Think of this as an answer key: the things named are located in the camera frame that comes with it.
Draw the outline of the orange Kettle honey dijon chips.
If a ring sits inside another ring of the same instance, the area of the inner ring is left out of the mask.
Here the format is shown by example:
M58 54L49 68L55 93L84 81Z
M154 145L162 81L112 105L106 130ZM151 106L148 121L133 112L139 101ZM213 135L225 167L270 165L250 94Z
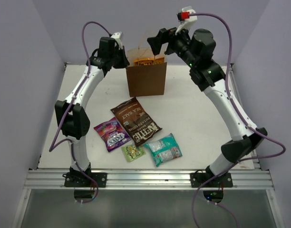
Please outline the orange Kettle honey dijon chips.
M133 66L151 66L165 62L165 57L140 57L133 61Z

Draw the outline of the brown paper bag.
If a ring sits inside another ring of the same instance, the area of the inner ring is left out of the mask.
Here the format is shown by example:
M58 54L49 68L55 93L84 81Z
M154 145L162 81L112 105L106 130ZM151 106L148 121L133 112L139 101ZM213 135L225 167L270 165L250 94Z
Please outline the brown paper bag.
M126 68L126 78L130 97L163 95L165 92L167 59L164 49L160 51L160 54L153 55L146 40L152 36L154 32L146 31L139 45L127 51L130 65ZM140 57L165 57L165 62L151 66L133 66L134 59Z

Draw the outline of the brown Kettle sea salt chips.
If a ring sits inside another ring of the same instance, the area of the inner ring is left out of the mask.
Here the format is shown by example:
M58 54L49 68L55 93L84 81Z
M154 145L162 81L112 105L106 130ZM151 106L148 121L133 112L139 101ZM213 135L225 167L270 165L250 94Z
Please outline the brown Kettle sea salt chips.
M111 112L136 146L144 144L162 130L135 97L112 108Z

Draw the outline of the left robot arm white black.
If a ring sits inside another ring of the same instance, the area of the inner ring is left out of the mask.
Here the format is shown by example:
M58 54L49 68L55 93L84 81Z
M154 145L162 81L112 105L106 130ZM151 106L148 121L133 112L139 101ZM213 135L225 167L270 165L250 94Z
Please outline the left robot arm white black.
M85 187L92 181L91 165L87 157L86 134L90 119L86 106L95 88L112 68L122 69L129 65L122 44L122 32L102 37L99 47L87 55L86 68L74 90L63 101L56 101L55 114L58 133L69 143L71 166L67 179Z

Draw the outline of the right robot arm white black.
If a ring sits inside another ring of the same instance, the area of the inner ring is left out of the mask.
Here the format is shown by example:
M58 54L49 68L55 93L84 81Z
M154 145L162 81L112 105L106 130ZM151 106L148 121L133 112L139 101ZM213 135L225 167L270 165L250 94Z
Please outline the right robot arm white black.
M255 150L263 138L252 130L267 135L265 128L258 128L226 88L226 75L212 59L216 42L213 34L206 29L197 29L190 37L183 29L160 29L155 37L147 39L154 55L160 53L163 44L167 44L166 55L177 54L189 67L190 77L198 88L211 100L224 120L231 140L221 146L221 154L210 164L204 174L195 174L200 182L217 186L224 176L221 172L238 162L242 157Z

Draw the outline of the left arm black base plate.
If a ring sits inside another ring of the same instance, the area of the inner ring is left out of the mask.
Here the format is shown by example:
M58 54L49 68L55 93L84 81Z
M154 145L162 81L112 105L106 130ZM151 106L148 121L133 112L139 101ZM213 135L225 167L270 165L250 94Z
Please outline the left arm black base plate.
M76 175L71 174L70 172L62 174L62 177L65 178L65 187L70 188L82 188L82 187L94 187L93 181L85 177L82 173L78 172ZM92 172L89 175L92 178L99 188L105 188L107 183L107 173L106 172Z

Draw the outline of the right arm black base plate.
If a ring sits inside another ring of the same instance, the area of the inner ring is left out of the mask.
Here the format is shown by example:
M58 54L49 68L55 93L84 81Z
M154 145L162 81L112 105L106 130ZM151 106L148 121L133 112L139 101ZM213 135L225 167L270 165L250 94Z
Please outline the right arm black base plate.
M232 176L228 172L220 176L214 176L207 171L197 170L190 173L190 183L192 188L233 187Z

